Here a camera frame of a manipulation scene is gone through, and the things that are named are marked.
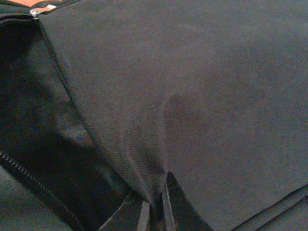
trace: silver zipper pull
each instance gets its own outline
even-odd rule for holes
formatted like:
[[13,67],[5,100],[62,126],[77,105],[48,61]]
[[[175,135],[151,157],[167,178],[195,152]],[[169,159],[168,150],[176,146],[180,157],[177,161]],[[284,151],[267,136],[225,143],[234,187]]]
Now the silver zipper pull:
[[34,9],[30,10],[30,14],[32,15],[32,17],[34,19],[38,19],[39,14],[46,12],[46,11],[50,11],[54,8],[56,8],[56,6],[53,6],[53,5],[48,5],[44,8],[34,8]]

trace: bag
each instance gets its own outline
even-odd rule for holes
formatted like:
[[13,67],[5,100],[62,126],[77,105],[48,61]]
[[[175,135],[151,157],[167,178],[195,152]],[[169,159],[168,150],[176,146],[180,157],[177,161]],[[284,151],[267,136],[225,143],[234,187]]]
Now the bag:
[[64,222],[46,230],[306,230],[307,10],[3,5],[3,172]]

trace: open zipper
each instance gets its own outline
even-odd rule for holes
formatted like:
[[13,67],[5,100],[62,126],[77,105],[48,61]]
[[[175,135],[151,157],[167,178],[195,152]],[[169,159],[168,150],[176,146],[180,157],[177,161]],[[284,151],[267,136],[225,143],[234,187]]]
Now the open zipper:
[[[34,23],[33,21],[37,19],[38,14],[45,11],[35,10],[30,14],[10,14],[2,17],[0,19],[0,27],[8,24],[24,24],[24,23]],[[57,64],[56,56],[52,51],[51,45],[49,44],[46,34],[42,30],[43,40],[48,48],[48,51],[52,57],[53,65],[60,77],[63,85],[67,89],[67,84],[63,78],[63,74]],[[0,150],[0,165],[3,166],[10,174],[12,174],[16,179],[18,179],[24,186],[33,191],[40,199],[43,199],[55,213],[64,218],[65,222],[74,231],[87,231],[87,229],[81,224],[78,217],[70,210],[56,195],[54,195],[50,189],[44,186],[33,174],[31,174],[27,169],[25,169],[20,163],[15,161],[12,157],[7,155],[4,151]]]

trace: zipper pull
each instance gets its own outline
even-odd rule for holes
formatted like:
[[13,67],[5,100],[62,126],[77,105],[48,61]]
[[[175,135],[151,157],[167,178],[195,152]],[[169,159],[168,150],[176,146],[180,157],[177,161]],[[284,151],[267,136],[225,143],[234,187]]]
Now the zipper pull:
[[38,19],[39,14],[41,14],[43,12],[50,11],[54,8],[56,8],[56,6],[53,6],[53,5],[48,5],[44,8],[34,8],[34,9],[30,10],[30,14],[32,15],[33,19]]

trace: backpack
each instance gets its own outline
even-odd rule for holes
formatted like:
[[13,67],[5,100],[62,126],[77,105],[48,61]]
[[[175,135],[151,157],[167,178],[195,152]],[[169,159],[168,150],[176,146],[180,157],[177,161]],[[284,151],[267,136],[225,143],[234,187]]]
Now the backpack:
[[0,230],[308,230],[307,11],[2,1]]

